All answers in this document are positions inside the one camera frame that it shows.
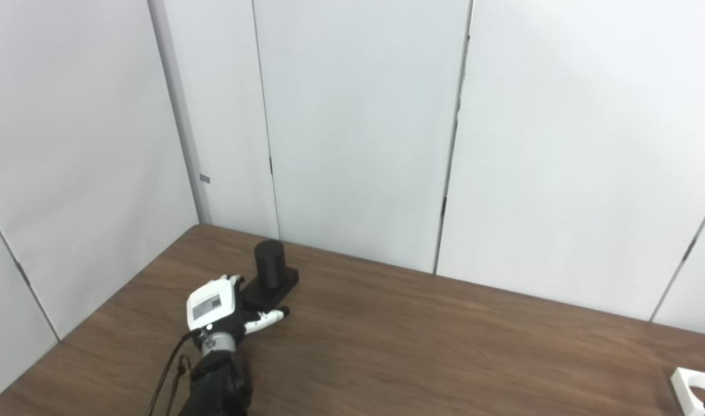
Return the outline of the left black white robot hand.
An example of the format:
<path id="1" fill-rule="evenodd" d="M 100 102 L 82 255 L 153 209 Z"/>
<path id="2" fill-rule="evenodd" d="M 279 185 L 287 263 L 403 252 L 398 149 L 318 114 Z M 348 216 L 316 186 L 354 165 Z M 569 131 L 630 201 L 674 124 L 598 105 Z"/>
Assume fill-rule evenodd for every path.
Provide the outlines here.
<path id="1" fill-rule="evenodd" d="M 191 339 L 202 355 L 211 352 L 236 352 L 246 335 L 279 323 L 290 309 L 255 311 L 244 305 L 244 277 L 218 277 L 194 290 L 186 302 Z"/>

